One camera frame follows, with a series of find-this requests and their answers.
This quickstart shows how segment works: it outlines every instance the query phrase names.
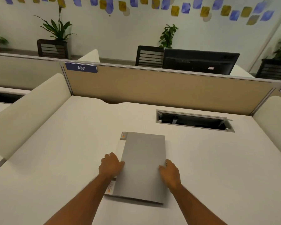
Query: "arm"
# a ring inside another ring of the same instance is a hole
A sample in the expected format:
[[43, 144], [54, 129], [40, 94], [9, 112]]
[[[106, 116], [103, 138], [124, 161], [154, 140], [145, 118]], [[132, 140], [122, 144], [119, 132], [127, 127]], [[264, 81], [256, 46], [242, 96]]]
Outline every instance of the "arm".
[[171, 160], [166, 159], [166, 167], [160, 165], [159, 171], [162, 181], [175, 197], [188, 225], [226, 225], [184, 188], [179, 170]]
[[92, 224], [109, 183], [122, 171], [123, 166], [124, 161], [119, 162], [114, 153], [106, 154], [101, 160], [99, 175], [44, 225]]

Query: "blue number plate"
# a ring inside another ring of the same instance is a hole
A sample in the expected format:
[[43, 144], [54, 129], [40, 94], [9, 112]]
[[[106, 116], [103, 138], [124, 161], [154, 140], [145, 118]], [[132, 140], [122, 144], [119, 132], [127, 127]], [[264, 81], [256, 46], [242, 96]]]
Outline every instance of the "blue number plate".
[[96, 65], [87, 65], [79, 63], [66, 62], [67, 70], [89, 72], [89, 73], [98, 73]]

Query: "person's right hand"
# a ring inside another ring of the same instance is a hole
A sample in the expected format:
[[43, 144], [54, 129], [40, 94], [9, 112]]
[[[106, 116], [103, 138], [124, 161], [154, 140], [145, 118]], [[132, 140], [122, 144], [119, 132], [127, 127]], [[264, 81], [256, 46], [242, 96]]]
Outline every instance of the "person's right hand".
[[159, 172], [164, 184], [173, 191], [181, 186], [179, 170], [171, 160], [166, 159], [165, 162], [165, 167], [159, 165]]

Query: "person's left hand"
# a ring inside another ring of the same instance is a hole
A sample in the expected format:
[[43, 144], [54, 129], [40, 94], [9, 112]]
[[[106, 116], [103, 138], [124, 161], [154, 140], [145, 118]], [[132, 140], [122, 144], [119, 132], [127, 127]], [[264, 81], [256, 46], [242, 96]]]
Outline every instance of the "person's left hand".
[[109, 155], [106, 154], [105, 157], [101, 159], [99, 175], [102, 175], [107, 179], [112, 179], [123, 170], [124, 164], [124, 161], [119, 162], [118, 158], [113, 152]]

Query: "forearm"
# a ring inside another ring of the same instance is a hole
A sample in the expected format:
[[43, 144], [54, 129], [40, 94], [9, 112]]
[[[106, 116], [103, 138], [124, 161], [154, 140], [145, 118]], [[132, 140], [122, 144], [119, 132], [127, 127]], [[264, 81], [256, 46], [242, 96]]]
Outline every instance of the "forearm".
[[188, 225], [226, 225], [184, 186], [170, 190], [174, 195]]
[[44, 225], [90, 225], [110, 181], [98, 175]]

